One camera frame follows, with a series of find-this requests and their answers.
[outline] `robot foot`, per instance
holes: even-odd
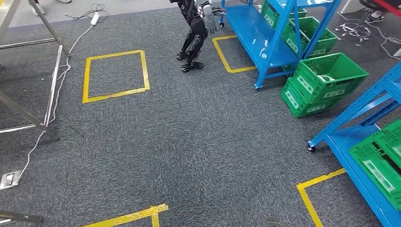
[[[177,58],[177,60],[182,61],[184,59],[187,59],[190,54],[191,51],[179,52],[175,57]]]
[[[203,64],[200,62],[192,62],[192,63],[187,63],[185,65],[181,66],[181,71],[182,72],[189,72],[192,70],[200,70],[203,68]]]

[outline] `gray carpet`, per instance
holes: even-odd
[[[310,15],[319,13],[311,10]],[[341,22],[335,15],[329,27]],[[400,37],[401,29],[393,27],[390,18],[380,25],[387,35]],[[53,26],[71,46],[89,21]],[[325,146],[308,153],[306,141],[396,61],[383,53],[377,33],[362,48],[351,39],[338,42],[333,52],[344,52],[370,76],[335,108],[294,119],[279,96],[285,78],[267,80],[263,90],[255,91],[257,71],[227,73],[211,38],[198,58],[205,68],[181,73],[175,53],[187,30],[176,8],[110,16],[94,27],[74,50],[58,118],[51,126],[61,140],[40,142],[21,185],[0,192],[0,210],[42,215],[46,220],[41,226],[66,227],[166,203],[169,210],[159,216],[163,227],[264,227],[272,218],[283,227],[312,226],[296,184],[341,166]],[[231,34],[227,25],[216,36]],[[10,29],[7,40],[45,37],[43,26],[26,26]],[[238,42],[222,41],[221,47],[233,68],[249,66]],[[146,55],[150,90],[82,104],[86,57],[139,49]],[[233,57],[230,49],[243,54]],[[0,89],[43,117],[55,54],[55,44],[2,51],[7,68],[1,72]],[[135,55],[94,61],[91,70],[90,96],[137,88],[143,82]],[[5,106],[0,111],[1,127],[20,124],[20,117]],[[0,173],[24,166],[38,134],[29,130],[0,135]],[[352,193],[339,200],[340,191],[321,193],[320,187]],[[325,226],[378,226],[346,175],[309,192]],[[327,208],[327,201],[338,209]],[[148,227],[150,220],[124,226]]]

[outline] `black robot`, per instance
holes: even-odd
[[[170,0],[170,3],[174,2],[178,4],[190,27],[184,45],[176,55],[179,61],[187,59],[187,62],[181,66],[181,71],[202,69],[203,64],[195,60],[201,52],[208,33],[213,34],[217,31],[214,16],[225,14],[225,11],[219,7],[212,7],[211,0]]]

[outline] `stacked crates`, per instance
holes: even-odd
[[[319,24],[320,22],[314,17],[304,17],[299,19],[299,33],[301,35],[300,39],[302,52],[305,51]],[[287,43],[294,53],[298,53],[294,19],[289,20],[289,23],[281,35],[281,38]],[[317,41],[317,44],[310,53],[309,57],[318,57],[327,54],[334,46],[337,39],[338,37],[326,28],[323,31],[322,36]]]
[[[307,11],[305,9],[298,10],[298,17],[305,17]],[[263,1],[262,5],[262,16],[266,19],[267,23],[273,28],[276,29],[277,23],[279,21],[279,13],[267,2]],[[294,13],[291,13],[289,18],[294,18]]]
[[[281,97],[294,117],[314,114],[333,107],[367,75],[343,53],[301,60]]]
[[[401,119],[355,145],[349,153],[389,203],[401,211]]]

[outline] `blue shelving unit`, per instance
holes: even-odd
[[[401,212],[394,207],[379,191],[365,172],[359,167],[348,150],[366,137],[377,132],[379,127],[377,120],[391,112],[401,103],[401,62],[384,75],[378,82],[371,86],[361,97],[352,103],[342,114],[334,119],[319,134],[308,142],[310,151],[315,151],[316,146],[323,140],[327,142],[341,165],[347,171],[355,186],[361,192],[370,208],[385,227],[398,227],[401,224]],[[338,129],[350,120],[363,113],[387,102],[387,104],[370,114],[356,126]]]
[[[237,35],[241,44],[244,46],[248,55],[251,57],[256,68],[259,70],[258,80],[255,88],[261,88],[264,79],[287,75],[294,72],[292,70],[276,73],[268,73],[271,68],[285,65],[296,65],[300,59],[304,59],[313,50],[319,37],[329,23],[340,0],[267,0],[275,10],[280,14],[278,25],[274,30],[263,16],[253,6],[253,0],[247,5],[225,7],[225,0],[221,1],[221,6],[227,9],[227,21],[234,33]],[[294,54],[284,41],[281,40],[281,34],[285,29],[288,17],[291,12],[297,12],[298,8],[326,7],[319,27],[304,53],[299,52],[298,56]],[[220,17],[220,23],[223,22],[223,16]],[[299,36],[298,14],[294,13],[294,23],[297,32],[297,46],[301,50],[301,41]]]

